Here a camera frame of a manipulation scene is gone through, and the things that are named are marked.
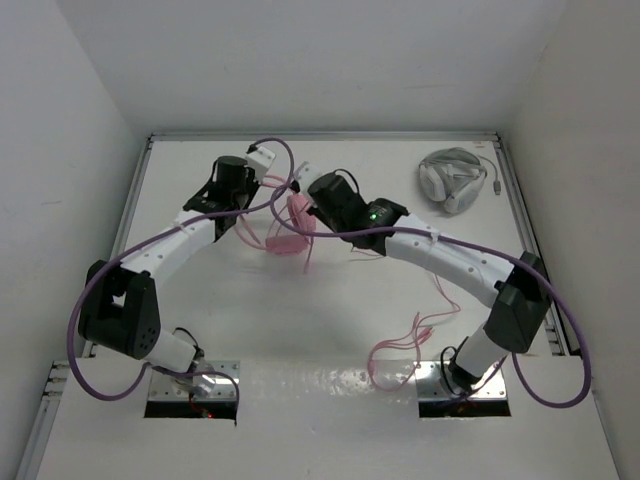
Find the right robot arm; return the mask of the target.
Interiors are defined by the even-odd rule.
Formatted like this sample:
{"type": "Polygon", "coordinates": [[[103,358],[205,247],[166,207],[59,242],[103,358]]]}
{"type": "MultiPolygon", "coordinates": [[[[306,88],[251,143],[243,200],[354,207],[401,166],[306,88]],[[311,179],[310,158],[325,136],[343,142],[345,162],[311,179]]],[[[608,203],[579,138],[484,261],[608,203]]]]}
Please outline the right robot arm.
{"type": "Polygon", "coordinates": [[[366,202],[337,173],[303,167],[294,175],[313,215],[353,246],[421,267],[462,288],[490,312],[457,348],[443,375],[455,393],[469,392],[492,364],[529,351],[550,307],[537,278],[542,261],[525,252],[510,262],[450,243],[404,206],[366,202]]]}

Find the white front board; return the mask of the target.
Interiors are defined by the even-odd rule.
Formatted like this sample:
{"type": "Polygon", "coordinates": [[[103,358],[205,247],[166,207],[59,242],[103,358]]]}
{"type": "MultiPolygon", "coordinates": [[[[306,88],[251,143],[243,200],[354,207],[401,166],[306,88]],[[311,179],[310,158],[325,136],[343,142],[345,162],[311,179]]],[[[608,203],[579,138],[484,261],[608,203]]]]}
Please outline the white front board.
{"type": "Polygon", "coordinates": [[[236,421],[149,419],[69,381],[42,479],[613,479],[595,404],[536,404],[506,372],[507,417],[423,419],[339,363],[243,360],[236,421]]]}

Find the metal base plate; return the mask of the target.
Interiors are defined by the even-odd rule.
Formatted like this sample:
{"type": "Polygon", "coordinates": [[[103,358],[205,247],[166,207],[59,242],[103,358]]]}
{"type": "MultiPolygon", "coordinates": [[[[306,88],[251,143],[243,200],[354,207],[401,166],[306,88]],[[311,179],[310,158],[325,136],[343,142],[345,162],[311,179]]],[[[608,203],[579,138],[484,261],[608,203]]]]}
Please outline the metal base plate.
{"type": "Polygon", "coordinates": [[[153,370],[148,390],[149,401],[193,400],[204,402],[235,401],[239,392],[237,365],[228,369],[223,363],[204,361],[188,374],[169,374],[153,370]]]}
{"type": "Polygon", "coordinates": [[[463,398],[474,402],[508,400],[500,363],[494,363],[469,391],[453,381],[449,372],[449,360],[422,362],[416,369],[414,378],[420,402],[445,402],[463,398]]]}

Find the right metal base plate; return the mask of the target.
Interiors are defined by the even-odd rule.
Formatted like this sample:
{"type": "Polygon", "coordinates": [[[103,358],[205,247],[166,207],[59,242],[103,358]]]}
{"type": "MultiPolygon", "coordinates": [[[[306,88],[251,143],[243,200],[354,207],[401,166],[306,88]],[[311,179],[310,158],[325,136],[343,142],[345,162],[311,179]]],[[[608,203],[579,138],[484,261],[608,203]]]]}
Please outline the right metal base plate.
{"type": "Polygon", "coordinates": [[[494,363],[469,391],[453,381],[449,372],[449,360],[422,362],[416,369],[414,378],[420,402],[445,402],[463,398],[474,402],[508,400],[500,363],[494,363]]]}

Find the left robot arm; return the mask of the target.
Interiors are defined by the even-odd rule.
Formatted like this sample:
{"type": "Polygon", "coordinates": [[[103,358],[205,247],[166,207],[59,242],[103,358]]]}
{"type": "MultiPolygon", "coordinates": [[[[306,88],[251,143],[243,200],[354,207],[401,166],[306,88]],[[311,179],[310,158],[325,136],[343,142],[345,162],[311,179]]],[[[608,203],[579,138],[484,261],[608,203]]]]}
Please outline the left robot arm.
{"type": "Polygon", "coordinates": [[[234,212],[249,207],[274,159],[263,148],[217,158],[210,179],[167,229],[170,234],[127,256],[91,288],[80,312],[79,335],[155,367],[189,371],[198,350],[162,327],[158,290],[191,256],[235,225],[234,212]]]}

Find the white grey headphones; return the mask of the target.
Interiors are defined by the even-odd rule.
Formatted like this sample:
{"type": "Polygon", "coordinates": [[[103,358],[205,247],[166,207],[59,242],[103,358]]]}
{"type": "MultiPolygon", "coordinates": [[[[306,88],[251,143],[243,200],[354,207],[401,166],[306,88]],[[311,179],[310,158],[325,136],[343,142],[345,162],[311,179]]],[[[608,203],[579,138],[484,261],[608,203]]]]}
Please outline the white grey headphones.
{"type": "Polygon", "coordinates": [[[424,194],[448,215],[460,214],[475,202],[487,175],[480,157],[460,147],[432,152],[418,165],[424,194]]]}

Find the aluminium table frame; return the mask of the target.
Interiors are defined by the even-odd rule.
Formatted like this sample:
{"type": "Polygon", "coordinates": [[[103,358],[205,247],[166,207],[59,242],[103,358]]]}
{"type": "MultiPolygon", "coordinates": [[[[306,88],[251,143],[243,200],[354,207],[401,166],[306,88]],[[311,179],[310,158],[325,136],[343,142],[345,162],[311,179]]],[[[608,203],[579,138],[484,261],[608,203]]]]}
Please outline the aluminium table frame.
{"type": "MultiPolygon", "coordinates": [[[[409,207],[432,226],[456,238],[492,246],[519,256],[521,245],[537,252],[537,242],[513,163],[497,134],[282,135],[297,162],[349,169],[372,197],[384,196],[409,207]],[[484,191],[476,206],[456,218],[436,218],[415,186],[414,164],[428,151],[461,145],[496,161],[501,169],[500,197],[484,191]]],[[[169,201],[195,189],[195,175],[210,170],[213,159],[235,152],[255,135],[157,134],[136,171],[116,246],[119,250],[151,234],[169,220],[169,201]]],[[[168,307],[177,307],[214,357],[263,362],[339,363],[364,373],[366,351],[374,340],[399,332],[409,322],[410,307],[436,309],[434,284],[417,267],[398,261],[350,263],[347,244],[319,242],[309,275],[278,278],[282,264],[258,272],[257,252],[240,242],[222,240],[221,247],[201,252],[167,286],[168,307]]],[[[46,446],[32,455],[38,472],[64,394],[51,400],[49,426],[38,441],[46,446]]]]}

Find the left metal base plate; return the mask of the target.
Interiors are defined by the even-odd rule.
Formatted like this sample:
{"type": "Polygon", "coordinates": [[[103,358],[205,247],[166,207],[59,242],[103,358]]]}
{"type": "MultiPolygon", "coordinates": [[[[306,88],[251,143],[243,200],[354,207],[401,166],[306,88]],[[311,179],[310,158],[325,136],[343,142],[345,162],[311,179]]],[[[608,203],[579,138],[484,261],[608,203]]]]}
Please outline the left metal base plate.
{"type": "Polygon", "coordinates": [[[149,401],[193,400],[204,402],[235,401],[239,392],[237,365],[228,369],[223,363],[204,361],[188,374],[169,374],[153,370],[148,390],[149,401]]]}

